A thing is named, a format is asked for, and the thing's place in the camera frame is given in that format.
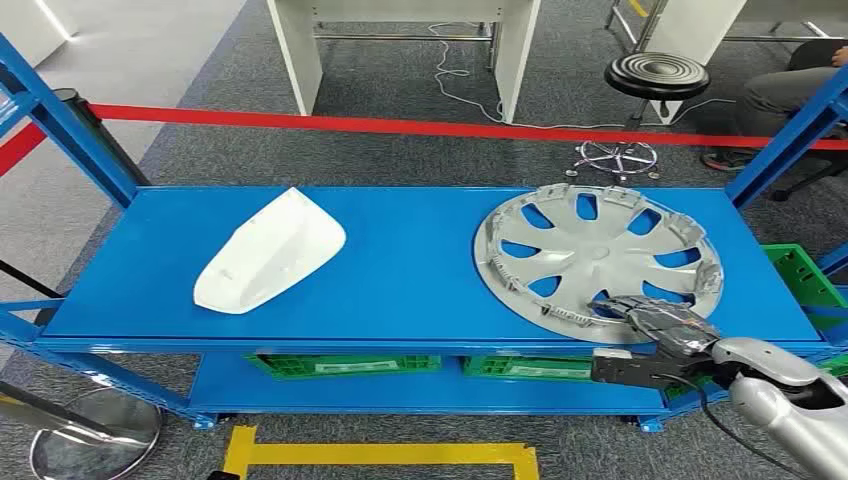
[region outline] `blue steel upright post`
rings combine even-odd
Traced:
[[[0,105],[0,136],[29,116],[117,205],[130,206],[138,192],[132,172],[59,100],[2,34],[0,88],[9,97]],[[214,425],[215,415],[193,411],[186,398],[97,355],[52,352],[36,346],[34,341],[44,326],[30,324],[12,313],[58,308],[63,301],[64,298],[54,298],[0,303],[0,341],[177,413],[192,420],[198,428]]]
[[[825,275],[833,275],[839,270],[848,267],[848,243],[823,256],[816,263],[818,263],[819,268],[821,268],[822,273]]]
[[[747,207],[778,177],[783,175],[816,140],[827,135],[840,121],[848,119],[848,66],[842,67],[725,191],[737,208]]]

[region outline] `green plastic crate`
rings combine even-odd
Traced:
[[[592,357],[465,357],[466,375],[591,382]]]
[[[848,375],[848,354],[826,360],[819,364],[819,368],[826,370],[834,377],[844,377]]]
[[[707,383],[712,381],[712,376],[710,375],[701,375],[695,377],[694,380],[691,380],[695,385],[703,387]],[[692,390],[689,386],[683,385],[681,383],[675,383],[665,389],[665,396],[669,400],[674,400],[675,398],[683,395],[686,392]]]
[[[764,245],[763,249],[798,303],[812,307],[848,308],[845,298],[800,245]],[[808,318],[819,330],[827,330],[843,321],[826,315],[808,315]]]
[[[317,378],[374,373],[430,372],[442,366],[431,355],[246,355],[245,358],[277,379]]]

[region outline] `lower shelf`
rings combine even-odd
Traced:
[[[240,354],[208,353],[191,408],[208,413],[661,415],[659,391],[600,383],[467,377],[458,357],[433,373],[274,380]]]

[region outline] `red barrier tape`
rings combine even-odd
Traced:
[[[771,140],[768,137],[619,132],[609,130],[541,130],[538,128],[500,125],[419,122],[414,120],[389,120],[380,118],[316,117],[258,112],[222,112],[184,108],[135,107],[129,105],[91,105],[91,109],[95,115],[106,120],[142,120],[241,127],[298,128],[336,132],[507,138],[513,140],[555,140],[567,142],[645,142],[660,145],[714,147],[763,147]],[[848,141],[819,140],[814,148],[818,150],[848,150]]]
[[[47,136],[44,132],[36,124],[30,123],[9,141],[0,145],[0,177],[23,160],[45,138]]]

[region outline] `bar stool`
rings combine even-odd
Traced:
[[[642,115],[651,100],[660,103],[662,116],[668,115],[665,102],[687,100],[703,93],[710,85],[710,76],[698,62],[667,53],[639,52],[619,58],[607,66],[604,80],[614,89],[632,97],[641,98],[637,110],[625,122],[625,131],[638,130]],[[655,168],[657,152],[647,143],[618,143],[602,145],[585,142],[577,147],[581,159],[573,168],[590,165],[598,170],[616,175],[619,182],[631,174]],[[651,172],[652,178],[659,174]],[[577,176],[568,170],[568,176]]]

